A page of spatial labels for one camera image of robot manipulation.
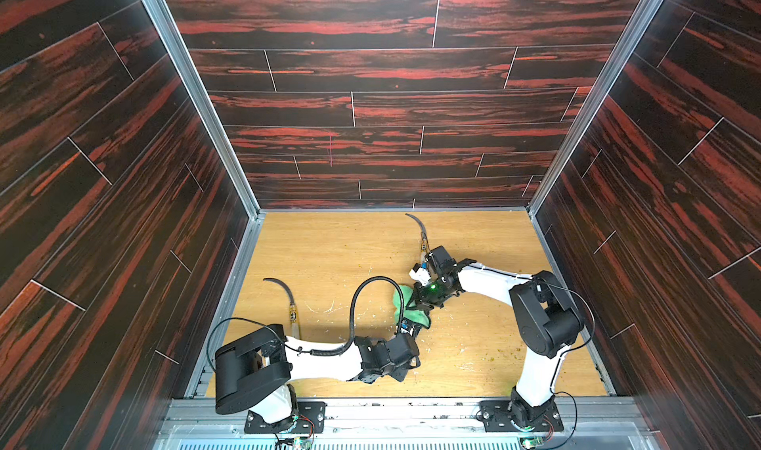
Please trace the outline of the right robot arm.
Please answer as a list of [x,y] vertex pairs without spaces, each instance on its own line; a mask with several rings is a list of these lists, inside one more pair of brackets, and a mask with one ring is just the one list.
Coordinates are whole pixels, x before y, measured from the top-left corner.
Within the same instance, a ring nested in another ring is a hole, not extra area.
[[412,336],[430,327],[433,309],[444,307],[448,299],[463,293],[509,305],[527,351],[521,376],[511,390],[507,414],[520,430],[558,421],[555,382],[565,355],[573,349],[587,321],[572,293],[552,273],[521,275],[471,259],[457,262],[440,246],[425,254],[409,275],[413,287],[405,291],[404,304],[399,304],[396,312],[403,315],[402,330]]

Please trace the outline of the sickle with yellow label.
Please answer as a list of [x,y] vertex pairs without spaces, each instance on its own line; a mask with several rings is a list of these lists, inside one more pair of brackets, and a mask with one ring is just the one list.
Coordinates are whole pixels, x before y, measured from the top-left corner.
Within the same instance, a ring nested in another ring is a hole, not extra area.
[[430,253],[430,245],[429,245],[429,240],[427,236],[427,229],[424,223],[417,216],[411,213],[406,213],[406,216],[411,218],[417,224],[419,228],[420,256],[422,261],[425,261],[425,257]]

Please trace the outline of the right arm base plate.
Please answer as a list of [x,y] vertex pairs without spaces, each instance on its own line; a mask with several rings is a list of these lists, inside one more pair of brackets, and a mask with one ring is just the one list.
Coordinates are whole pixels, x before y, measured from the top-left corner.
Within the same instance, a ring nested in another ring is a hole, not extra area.
[[486,432],[560,432],[564,423],[554,398],[542,406],[523,400],[482,400],[476,414]]

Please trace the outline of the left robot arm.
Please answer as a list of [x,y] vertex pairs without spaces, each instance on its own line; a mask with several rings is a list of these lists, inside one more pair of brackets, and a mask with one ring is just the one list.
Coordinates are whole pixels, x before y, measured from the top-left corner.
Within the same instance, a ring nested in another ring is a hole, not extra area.
[[287,336],[281,325],[264,326],[214,352],[215,411],[225,416],[249,410],[267,424],[280,423],[295,416],[293,382],[402,382],[419,365],[410,333],[390,340],[355,337],[338,345]]

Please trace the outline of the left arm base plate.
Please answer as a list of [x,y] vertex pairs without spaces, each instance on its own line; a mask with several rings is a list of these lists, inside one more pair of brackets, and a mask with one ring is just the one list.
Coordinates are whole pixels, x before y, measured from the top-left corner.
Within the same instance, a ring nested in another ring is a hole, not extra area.
[[261,402],[246,417],[244,433],[258,434],[321,434],[324,430],[327,403],[320,400]]

